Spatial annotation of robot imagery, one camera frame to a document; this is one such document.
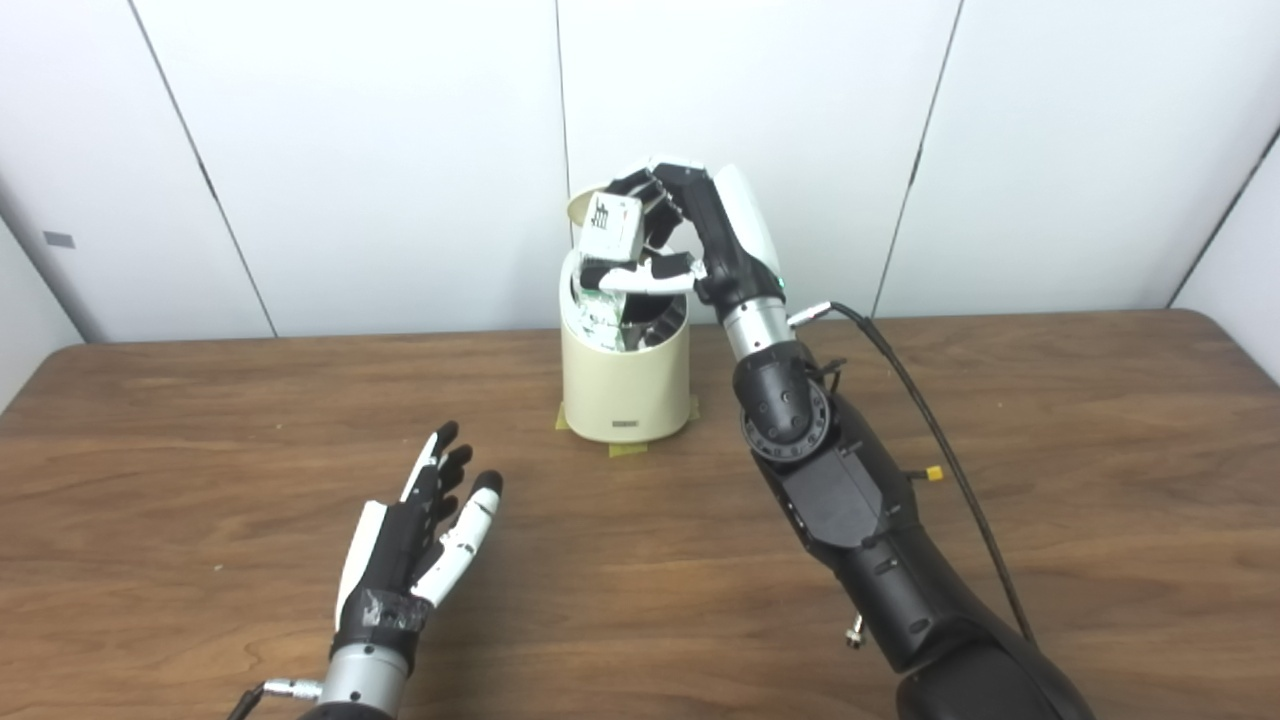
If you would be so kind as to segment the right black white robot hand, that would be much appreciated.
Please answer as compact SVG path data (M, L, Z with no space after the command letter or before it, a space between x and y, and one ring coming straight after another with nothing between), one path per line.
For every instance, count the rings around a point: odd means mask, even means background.
M718 318L754 301L785 304L776 246L737 167L713 174L701 164L652 158L598 192L639 201L641 246L655 256L588 260L579 273L584 290L695 293Z

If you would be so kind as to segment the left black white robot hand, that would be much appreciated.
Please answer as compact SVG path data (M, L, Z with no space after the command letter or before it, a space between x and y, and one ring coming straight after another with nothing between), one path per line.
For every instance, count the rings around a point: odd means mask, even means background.
M474 452L454 445L458 433L445 421L428 437L396 502L364 505L340 574L332 656L371 646L412 667L428 619L475 560L504 479L484 471L466 498L456 497Z

